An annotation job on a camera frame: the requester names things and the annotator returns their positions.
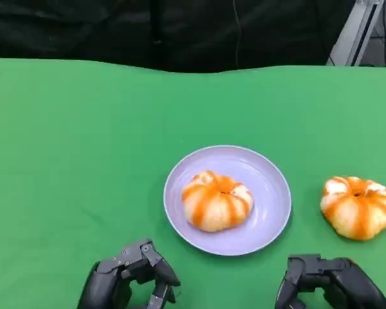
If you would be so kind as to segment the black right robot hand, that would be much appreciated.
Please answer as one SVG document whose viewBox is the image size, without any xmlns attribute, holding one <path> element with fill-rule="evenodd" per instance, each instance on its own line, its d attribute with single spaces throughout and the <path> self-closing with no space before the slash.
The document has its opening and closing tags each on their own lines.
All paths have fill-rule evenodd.
<svg viewBox="0 0 386 309">
<path fill-rule="evenodd" d="M 299 293 L 323 290 L 332 308 L 386 308 L 386 297 L 352 259 L 324 259 L 320 254 L 288 257 L 288 267 L 275 301 L 276 308 L 305 308 Z"/>
</svg>

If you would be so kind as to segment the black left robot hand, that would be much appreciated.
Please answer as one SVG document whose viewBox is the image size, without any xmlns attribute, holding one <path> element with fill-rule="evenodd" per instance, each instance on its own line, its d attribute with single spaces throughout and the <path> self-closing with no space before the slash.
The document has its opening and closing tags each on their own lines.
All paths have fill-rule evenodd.
<svg viewBox="0 0 386 309">
<path fill-rule="evenodd" d="M 132 281 L 155 283 L 149 299 L 137 308 L 164 308 L 166 303 L 175 303 L 173 288 L 181 284 L 152 240 L 142 239 L 124 247 L 119 255 L 93 265 L 77 307 L 129 308 Z"/>
</svg>

